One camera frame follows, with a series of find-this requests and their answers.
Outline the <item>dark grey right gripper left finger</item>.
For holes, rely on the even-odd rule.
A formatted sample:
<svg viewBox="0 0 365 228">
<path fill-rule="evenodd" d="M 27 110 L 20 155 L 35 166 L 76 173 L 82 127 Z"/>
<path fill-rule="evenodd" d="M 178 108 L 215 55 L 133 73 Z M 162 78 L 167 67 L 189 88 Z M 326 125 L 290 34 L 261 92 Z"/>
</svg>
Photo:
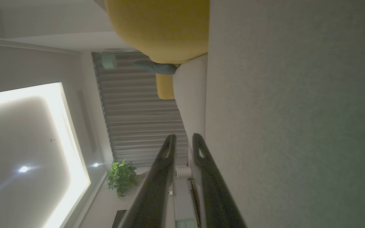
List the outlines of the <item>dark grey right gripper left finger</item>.
<svg viewBox="0 0 365 228">
<path fill-rule="evenodd" d="M 119 228 L 164 228 L 169 185 L 174 172 L 177 137 L 168 135 Z"/>
</svg>

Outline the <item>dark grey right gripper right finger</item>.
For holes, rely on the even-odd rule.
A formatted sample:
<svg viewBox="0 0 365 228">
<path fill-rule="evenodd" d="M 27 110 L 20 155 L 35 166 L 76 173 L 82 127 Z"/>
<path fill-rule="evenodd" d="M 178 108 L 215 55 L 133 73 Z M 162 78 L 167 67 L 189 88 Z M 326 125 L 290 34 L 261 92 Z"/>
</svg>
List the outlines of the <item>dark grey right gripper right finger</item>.
<svg viewBox="0 0 365 228">
<path fill-rule="evenodd" d="M 204 138 L 192 137 L 194 161 L 200 170 L 207 228 L 246 228 L 246 224 L 211 156 Z"/>
</svg>

